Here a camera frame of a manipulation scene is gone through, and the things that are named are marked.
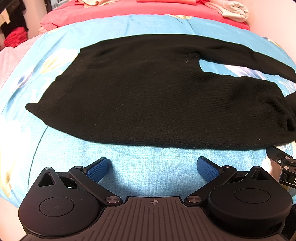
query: rolled white towel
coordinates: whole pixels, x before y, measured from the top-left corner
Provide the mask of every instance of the rolled white towel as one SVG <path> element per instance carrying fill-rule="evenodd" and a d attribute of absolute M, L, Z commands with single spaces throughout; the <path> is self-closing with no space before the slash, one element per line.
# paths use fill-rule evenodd
<path fill-rule="evenodd" d="M 249 11 L 245 5 L 236 1 L 209 0 L 205 5 L 218 11 L 223 17 L 230 18 L 237 22 L 244 22 L 249 17 Z"/>

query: stack of red cloth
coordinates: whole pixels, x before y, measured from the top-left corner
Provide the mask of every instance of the stack of red cloth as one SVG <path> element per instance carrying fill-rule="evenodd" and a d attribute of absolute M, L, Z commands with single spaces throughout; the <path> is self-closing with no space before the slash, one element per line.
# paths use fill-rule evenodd
<path fill-rule="evenodd" d="M 24 41 L 28 40 L 28 33 L 25 31 L 24 27 L 19 27 L 13 30 L 7 38 L 4 40 L 4 46 L 5 47 L 13 47 L 20 45 Z"/>

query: blue textured pad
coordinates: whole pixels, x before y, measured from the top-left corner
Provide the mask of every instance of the blue textured pad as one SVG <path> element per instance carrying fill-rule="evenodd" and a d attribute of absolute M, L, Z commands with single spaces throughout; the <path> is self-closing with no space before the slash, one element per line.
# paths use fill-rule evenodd
<path fill-rule="evenodd" d="M 208 182 L 219 176 L 219 170 L 207 163 L 202 157 L 197 159 L 197 171 Z"/>
<path fill-rule="evenodd" d="M 95 166 L 86 172 L 86 175 L 98 183 L 109 171 L 108 159 L 98 162 Z"/>

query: black sweater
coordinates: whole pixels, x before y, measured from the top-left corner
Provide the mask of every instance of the black sweater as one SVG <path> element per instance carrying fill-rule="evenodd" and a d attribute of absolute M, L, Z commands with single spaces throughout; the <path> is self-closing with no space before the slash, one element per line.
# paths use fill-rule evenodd
<path fill-rule="evenodd" d="M 139 35 L 81 49 L 38 103 L 45 124 L 101 143 L 264 148 L 296 139 L 296 96 L 266 80 L 203 72 L 199 60 L 245 66 L 296 83 L 294 70 L 246 46 Z"/>

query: pink bed sheet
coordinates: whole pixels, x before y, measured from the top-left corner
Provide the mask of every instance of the pink bed sheet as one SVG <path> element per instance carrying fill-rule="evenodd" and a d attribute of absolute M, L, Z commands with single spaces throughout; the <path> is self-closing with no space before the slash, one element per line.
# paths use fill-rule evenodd
<path fill-rule="evenodd" d="M 57 27 L 89 19 L 130 14 L 186 15 L 216 20 L 250 30 L 249 25 L 245 22 L 239 23 L 229 18 L 224 18 L 217 11 L 208 8 L 200 2 L 197 2 L 197 5 L 188 5 L 167 2 L 137 2 L 136 0 L 121 0 L 113 4 L 89 8 L 84 8 L 83 3 L 77 0 L 70 0 L 68 3 L 46 14 L 40 25 L 46 30 L 53 30 Z"/>
<path fill-rule="evenodd" d="M 23 56 L 27 53 L 32 44 L 39 38 L 36 36 L 23 42 L 16 48 L 6 47 L 0 52 L 0 89 L 8 79 L 17 64 L 21 61 Z"/>

